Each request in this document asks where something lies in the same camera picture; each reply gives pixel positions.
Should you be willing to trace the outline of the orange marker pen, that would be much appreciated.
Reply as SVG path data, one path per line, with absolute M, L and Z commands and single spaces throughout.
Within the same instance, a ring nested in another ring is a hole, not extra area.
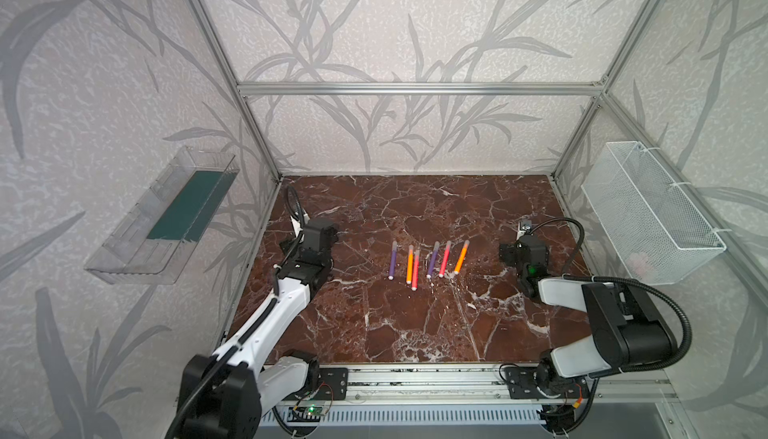
M 406 267 L 406 284 L 410 287 L 412 285 L 413 278 L 413 264 L 414 264 L 414 246 L 409 245 Z
M 470 245 L 470 241 L 469 240 L 465 240 L 463 242 L 463 245 L 462 245 L 459 257 L 458 257 L 458 259 L 456 261 L 456 264 L 455 264 L 455 267 L 454 267 L 454 273 L 455 274 L 459 274 L 461 272 L 461 270 L 462 270 L 462 266 L 463 266 L 463 264 L 465 262 L 465 259 L 466 259 L 467 253 L 468 253 L 469 245 Z

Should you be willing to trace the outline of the red pink marker pen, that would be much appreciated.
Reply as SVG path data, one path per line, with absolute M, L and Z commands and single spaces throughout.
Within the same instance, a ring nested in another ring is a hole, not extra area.
M 447 265 L 448 265 L 448 261 L 451 253 L 451 247 L 452 247 L 452 241 L 449 240 L 446 242 L 443 255 L 442 255 L 441 265 L 440 265 L 439 274 L 438 274 L 438 277 L 440 278 L 444 277 L 446 274 Z

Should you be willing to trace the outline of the purple marker pen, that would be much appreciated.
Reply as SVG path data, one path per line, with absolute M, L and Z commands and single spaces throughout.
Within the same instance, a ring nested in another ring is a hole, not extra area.
M 436 241 L 429 256 L 428 267 L 426 268 L 426 278 L 431 279 L 434 273 L 435 264 L 439 255 L 440 242 Z
M 393 241 L 391 245 L 391 254 L 390 254 L 390 261 L 389 261 L 389 268 L 388 268 L 388 280 L 393 280 L 395 276 L 395 270 L 397 266 L 397 250 L 398 250 L 398 243 L 397 241 Z

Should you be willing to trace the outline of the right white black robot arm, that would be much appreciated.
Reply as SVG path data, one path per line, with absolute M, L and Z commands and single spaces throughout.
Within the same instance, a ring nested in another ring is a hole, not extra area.
M 499 257 L 515 269 L 526 297 L 587 315 L 589 336 L 540 358 L 534 379 L 547 396 L 557 397 L 581 379 L 665 369 L 681 361 L 692 346 L 687 314 L 650 285 L 630 278 L 555 277 L 548 270 L 547 245 L 531 233 L 500 244 Z

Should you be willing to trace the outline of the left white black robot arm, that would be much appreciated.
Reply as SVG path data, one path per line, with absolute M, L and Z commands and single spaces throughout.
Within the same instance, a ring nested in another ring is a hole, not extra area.
M 291 394 L 312 392 L 315 359 L 292 353 L 267 359 L 293 320 L 310 304 L 333 268 L 338 227 L 324 218 L 293 224 L 296 234 L 273 270 L 273 289 L 257 311 L 211 355 L 185 366 L 169 438 L 252 438 L 262 417 Z

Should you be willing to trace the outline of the pink object in basket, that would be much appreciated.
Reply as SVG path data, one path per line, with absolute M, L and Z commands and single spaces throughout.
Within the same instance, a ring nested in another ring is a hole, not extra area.
M 644 279 L 654 271 L 653 261 L 646 253 L 632 253 L 627 259 L 627 267 L 638 279 Z

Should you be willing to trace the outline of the green circuit board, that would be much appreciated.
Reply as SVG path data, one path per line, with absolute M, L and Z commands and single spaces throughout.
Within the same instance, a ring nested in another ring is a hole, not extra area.
M 329 404 L 295 405 L 288 408 L 288 417 L 291 422 L 316 423 L 323 420 L 329 414 L 330 409 Z

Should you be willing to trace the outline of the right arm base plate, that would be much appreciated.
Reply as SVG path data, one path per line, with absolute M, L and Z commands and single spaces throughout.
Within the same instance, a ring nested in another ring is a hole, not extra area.
M 499 366 L 499 375 L 511 399 L 552 399 L 576 401 L 585 398 L 589 385 L 583 377 L 564 378 L 549 366 Z

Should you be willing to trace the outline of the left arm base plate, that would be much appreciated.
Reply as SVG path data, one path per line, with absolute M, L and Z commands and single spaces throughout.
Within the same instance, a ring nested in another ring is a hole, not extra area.
M 316 388 L 291 393 L 286 400 L 345 400 L 349 385 L 349 369 L 345 367 L 321 367 L 316 381 Z

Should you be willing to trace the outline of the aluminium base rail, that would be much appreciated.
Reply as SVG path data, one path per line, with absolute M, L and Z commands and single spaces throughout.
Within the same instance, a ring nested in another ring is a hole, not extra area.
M 495 363 L 348 363 L 345 400 L 332 405 L 563 403 L 511 399 Z

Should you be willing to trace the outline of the clear plastic wall tray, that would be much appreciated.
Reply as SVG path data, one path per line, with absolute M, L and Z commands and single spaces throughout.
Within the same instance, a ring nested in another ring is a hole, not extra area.
M 172 285 L 240 172 L 233 153 L 181 147 L 85 263 L 111 285 Z

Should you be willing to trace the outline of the aluminium frame crossbar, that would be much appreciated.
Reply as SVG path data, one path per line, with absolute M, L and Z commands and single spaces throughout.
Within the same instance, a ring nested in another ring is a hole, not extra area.
M 556 95 L 596 96 L 600 83 L 590 82 L 243 82 L 242 96 L 266 95 Z

